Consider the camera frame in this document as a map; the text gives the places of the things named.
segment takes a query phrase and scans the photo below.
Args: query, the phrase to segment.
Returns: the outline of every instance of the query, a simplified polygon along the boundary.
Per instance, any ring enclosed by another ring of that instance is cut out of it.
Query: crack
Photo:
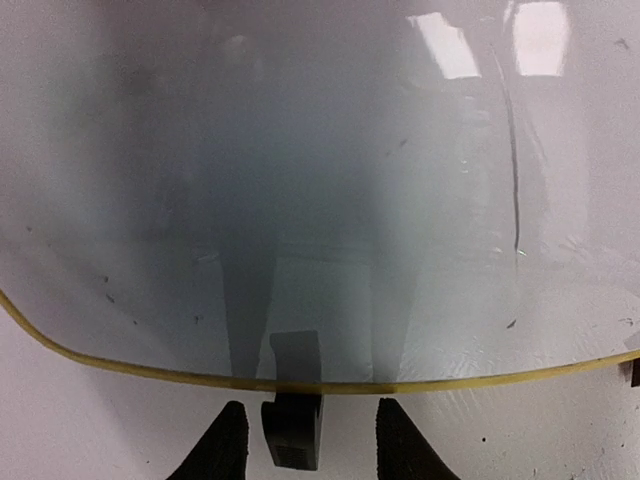
[[[511,144],[511,171],[513,174],[513,219],[515,223],[515,236],[513,239],[513,252],[515,255],[516,268],[518,267],[518,255],[520,253],[520,176],[518,174],[518,149],[516,144],[516,127],[513,115],[513,102],[507,87],[507,81],[504,75],[504,69],[500,64],[498,55],[493,45],[491,45],[491,53],[498,68],[500,83],[502,86],[502,96],[504,98],[505,107],[507,109],[507,123],[509,125],[509,141]]]

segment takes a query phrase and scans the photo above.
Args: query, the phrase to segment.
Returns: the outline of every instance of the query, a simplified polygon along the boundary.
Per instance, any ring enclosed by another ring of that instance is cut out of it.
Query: curved plastic shield
[[[246,388],[283,333],[333,391],[640,355],[640,13],[600,3],[5,3],[5,307]]]

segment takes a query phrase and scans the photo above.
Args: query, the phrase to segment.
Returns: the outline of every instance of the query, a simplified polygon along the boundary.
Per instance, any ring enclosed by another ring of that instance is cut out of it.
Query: black clip
[[[319,382],[320,345],[316,331],[272,334],[278,380]],[[262,404],[262,428],[278,467],[317,470],[322,395],[277,393]]]

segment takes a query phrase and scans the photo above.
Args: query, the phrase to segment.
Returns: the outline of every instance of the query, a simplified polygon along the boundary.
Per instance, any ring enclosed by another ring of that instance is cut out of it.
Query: white wall
[[[249,480],[375,478],[375,397],[326,398],[320,471],[301,473],[272,466],[259,418],[269,394],[76,365],[4,313],[0,352],[2,478],[164,480],[230,399],[249,415]],[[640,389],[622,368],[398,398],[463,480],[638,477]]]

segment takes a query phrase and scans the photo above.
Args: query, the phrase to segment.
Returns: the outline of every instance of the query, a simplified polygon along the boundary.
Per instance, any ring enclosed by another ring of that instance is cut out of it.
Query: yellow edge trim
[[[605,358],[597,358],[559,367],[543,368],[526,372],[507,373],[503,375],[491,375],[486,377],[460,378],[454,380],[431,380],[427,382],[406,383],[299,383],[279,382],[276,380],[259,380],[248,378],[233,378],[222,375],[207,375],[163,368],[145,367],[133,363],[119,362],[106,358],[93,357],[84,353],[78,353],[54,342],[36,327],[18,310],[9,300],[9,297],[0,290],[0,305],[16,321],[22,329],[35,338],[46,348],[59,353],[83,365],[102,368],[112,372],[137,375],[145,378],[155,378],[169,382],[188,383],[192,385],[206,385],[209,387],[232,388],[236,390],[258,390],[264,392],[291,392],[291,393],[323,393],[331,395],[362,395],[362,394],[391,394],[391,393],[419,393],[435,392],[442,390],[456,390],[462,388],[490,387],[495,385],[507,385],[532,380],[542,380],[568,373],[586,372],[596,368],[609,367],[623,362],[629,362],[640,358],[640,350],[621,353]]]

